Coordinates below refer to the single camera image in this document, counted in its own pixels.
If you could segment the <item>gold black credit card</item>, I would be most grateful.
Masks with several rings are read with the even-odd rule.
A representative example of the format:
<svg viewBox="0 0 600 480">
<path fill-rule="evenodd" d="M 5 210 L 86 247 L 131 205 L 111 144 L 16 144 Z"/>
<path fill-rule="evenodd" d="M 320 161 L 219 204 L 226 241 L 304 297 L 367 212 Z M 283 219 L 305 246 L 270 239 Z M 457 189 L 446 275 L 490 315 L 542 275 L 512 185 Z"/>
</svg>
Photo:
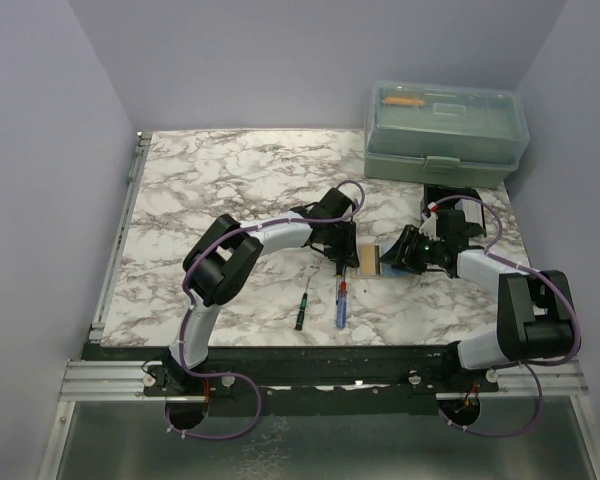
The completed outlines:
<svg viewBox="0 0 600 480">
<path fill-rule="evenodd" d="M 381 277 L 382 265 L 379 261 L 381 247 L 378 244 L 361 244 L 358 247 L 359 277 Z"/>
</svg>

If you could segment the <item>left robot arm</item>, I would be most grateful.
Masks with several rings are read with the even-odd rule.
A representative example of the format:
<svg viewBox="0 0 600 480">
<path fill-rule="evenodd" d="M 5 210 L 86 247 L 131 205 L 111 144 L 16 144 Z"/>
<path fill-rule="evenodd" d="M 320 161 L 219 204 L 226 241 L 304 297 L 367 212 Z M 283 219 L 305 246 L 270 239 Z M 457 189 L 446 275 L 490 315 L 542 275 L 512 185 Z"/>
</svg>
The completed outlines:
<svg viewBox="0 0 600 480">
<path fill-rule="evenodd" d="M 209 339 L 221 307 L 244 287 L 257 261 L 269 254 L 309 248 L 336 266 L 336 276 L 359 266 L 354 217 L 362 209 L 365 192 L 351 183 L 358 199 L 331 188 L 317 202 L 292 208 L 268 220 L 239 222 L 218 217 L 183 261 L 182 290 L 189 306 L 170 347 L 175 363 L 167 382 L 181 395 L 194 393 L 202 380 L 198 365 L 208 356 Z"/>
</svg>

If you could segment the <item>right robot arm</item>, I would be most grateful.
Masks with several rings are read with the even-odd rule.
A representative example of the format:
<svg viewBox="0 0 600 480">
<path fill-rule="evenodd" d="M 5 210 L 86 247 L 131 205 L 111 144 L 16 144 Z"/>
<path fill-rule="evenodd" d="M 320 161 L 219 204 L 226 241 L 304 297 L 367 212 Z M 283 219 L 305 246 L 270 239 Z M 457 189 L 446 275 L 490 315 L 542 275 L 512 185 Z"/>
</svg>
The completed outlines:
<svg viewBox="0 0 600 480">
<path fill-rule="evenodd" d="M 476 370 L 519 362 L 556 364 L 579 350 L 569 284 L 560 271 L 533 271 L 472 246 L 471 225 L 461 210 L 432 212 L 421 226 L 407 225 L 379 257 L 395 270 L 421 275 L 432 266 L 451 278 L 470 281 L 497 301 L 496 323 L 485 334 L 454 346 L 456 358 L 440 367 L 440 379 L 460 392 L 476 380 Z"/>
</svg>

